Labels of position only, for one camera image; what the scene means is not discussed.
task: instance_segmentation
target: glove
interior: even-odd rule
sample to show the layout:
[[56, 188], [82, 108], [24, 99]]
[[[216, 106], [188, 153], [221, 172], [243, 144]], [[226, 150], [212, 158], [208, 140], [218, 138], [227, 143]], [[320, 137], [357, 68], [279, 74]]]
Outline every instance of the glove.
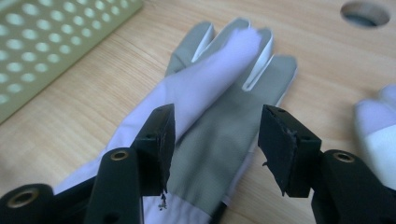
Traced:
[[246, 70], [258, 52], [260, 41], [254, 29], [235, 29], [210, 57], [166, 77], [122, 121], [99, 157], [67, 177], [54, 189], [55, 193], [95, 176], [101, 157], [111, 149], [129, 147], [151, 111], [158, 106], [175, 105], [176, 140], [179, 139]]
[[[211, 47], [214, 49], [244, 21], [239, 19], [227, 25]], [[176, 49], [167, 76], [194, 63], [195, 48], [191, 49], [189, 43], [200, 42], [196, 36], [205, 36], [201, 26], [194, 27]], [[160, 201], [145, 198], [147, 223], [213, 222], [212, 217], [220, 215], [223, 205], [229, 204], [257, 146], [262, 105], [280, 103], [297, 69], [290, 56], [274, 56], [268, 62], [272, 33], [268, 29], [259, 33], [262, 42], [256, 59], [178, 141], [167, 185], [168, 209], [158, 212]], [[200, 59], [207, 55], [205, 51]]]
[[396, 190], [396, 85], [383, 88], [378, 98], [355, 105], [361, 158], [384, 186]]

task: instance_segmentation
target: wooden table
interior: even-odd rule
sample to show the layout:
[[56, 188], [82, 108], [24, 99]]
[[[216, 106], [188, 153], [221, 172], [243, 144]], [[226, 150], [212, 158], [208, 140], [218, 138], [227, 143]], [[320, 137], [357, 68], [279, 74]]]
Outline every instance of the wooden table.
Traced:
[[[146, 0], [144, 7], [0, 125], [0, 195], [20, 185], [58, 184], [93, 159], [164, 74], [197, 22], [221, 29], [236, 17], [270, 27], [275, 53], [297, 58], [283, 108], [322, 140], [322, 150], [358, 152], [353, 105], [396, 80], [396, 3], [377, 28], [347, 23], [347, 0]], [[314, 223], [308, 199], [281, 197], [257, 150], [222, 223]]]

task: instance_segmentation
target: wooden surface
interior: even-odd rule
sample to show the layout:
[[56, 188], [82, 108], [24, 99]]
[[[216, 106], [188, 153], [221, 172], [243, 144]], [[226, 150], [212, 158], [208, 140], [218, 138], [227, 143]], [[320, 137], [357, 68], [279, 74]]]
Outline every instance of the wooden surface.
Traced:
[[[0, 195], [20, 185], [56, 185], [105, 146], [164, 74], [171, 52], [197, 22], [235, 17], [270, 27], [275, 53], [299, 73], [282, 107], [323, 140], [322, 150], [358, 152], [353, 105], [396, 81], [396, 2], [374, 29], [340, 15], [347, 0], [145, 1], [135, 16], [0, 125]], [[307, 199], [282, 198], [259, 150], [222, 223], [314, 223]]]

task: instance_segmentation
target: perforated plastic tray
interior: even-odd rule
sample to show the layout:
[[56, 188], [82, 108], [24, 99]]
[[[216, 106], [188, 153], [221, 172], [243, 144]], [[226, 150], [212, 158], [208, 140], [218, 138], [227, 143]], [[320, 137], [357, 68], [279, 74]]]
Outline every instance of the perforated plastic tray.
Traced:
[[141, 0], [0, 0], [0, 123], [142, 5]]

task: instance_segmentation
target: mounting hole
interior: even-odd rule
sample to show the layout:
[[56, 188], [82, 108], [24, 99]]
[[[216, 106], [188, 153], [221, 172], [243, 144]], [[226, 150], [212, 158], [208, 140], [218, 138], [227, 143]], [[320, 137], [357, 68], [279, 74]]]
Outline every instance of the mounting hole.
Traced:
[[38, 189], [26, 189], [8, 200], [9, 208], [20, 208], [33, 202], [38, 196]]
[[113, 161], [122, 161], [123, 159], [125, 159], [127, 157], [128, 157], [128, 152], [124, 151], [124, 150], [116, 151], [113, 154], [111, 154], [111, 160], [113, 160]]
[[120, 220], [120, 214], [117, 212], [111, 212], [103, 217], [103, 222], [106, 224], [116, 223]]
[[374, 28], [385, 25], [390, 15], [381, 6], [369, 2], [349, 2], [341, 7], [341, 15], [351, 24]]
[[332, 154], [337, 160], [339, 161], [343, 161], [343, 162], [354, 162], [355, 158], [349, 156], [346, 153], [343, 152], [336, 152], [334, 154]]

